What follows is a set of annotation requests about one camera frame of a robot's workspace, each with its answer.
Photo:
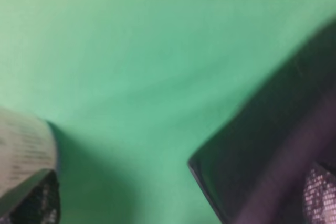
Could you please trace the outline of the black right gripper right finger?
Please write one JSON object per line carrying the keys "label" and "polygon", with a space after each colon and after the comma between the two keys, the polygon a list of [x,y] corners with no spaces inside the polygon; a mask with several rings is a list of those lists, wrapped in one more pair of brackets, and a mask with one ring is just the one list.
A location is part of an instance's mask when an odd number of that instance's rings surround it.
{"label": "black right gripper right finger", "polygon": [[306,176],[303,190],[306,223],[335,224],[335,172],[314,163]]}

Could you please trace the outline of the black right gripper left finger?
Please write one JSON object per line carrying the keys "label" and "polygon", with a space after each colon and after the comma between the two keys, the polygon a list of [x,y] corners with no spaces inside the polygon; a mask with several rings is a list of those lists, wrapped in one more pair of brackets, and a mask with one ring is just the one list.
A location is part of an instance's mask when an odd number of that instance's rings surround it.
{"label": "black right gripper left finger", "polygon": [[1,196],[1,223],[60,223],[59,182],[53,169],[41,169]]}

